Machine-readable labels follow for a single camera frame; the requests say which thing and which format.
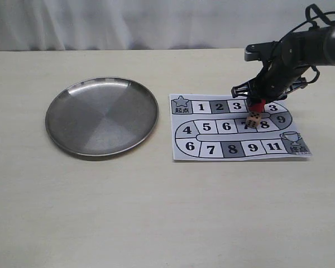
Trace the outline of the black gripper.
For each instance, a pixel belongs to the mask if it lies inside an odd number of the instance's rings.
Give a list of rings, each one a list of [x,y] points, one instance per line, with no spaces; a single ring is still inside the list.
[[[267,104],[315,83],[320,76],[318,66],[328,65],[327,33],[327,29],[312,29],[287,34],[253,79],[232,87],[232,97],[265,99]]]

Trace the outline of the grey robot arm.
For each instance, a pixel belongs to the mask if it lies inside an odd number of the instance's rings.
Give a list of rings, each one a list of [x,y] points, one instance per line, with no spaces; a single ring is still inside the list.
[[[282,41],[248,45],[245,61],[261,61],[251,80],[232,88],[232,97],[246,97],[249,105],[284,100],[318,80],[318,66],[335,66],[335,25],[292,32]]]

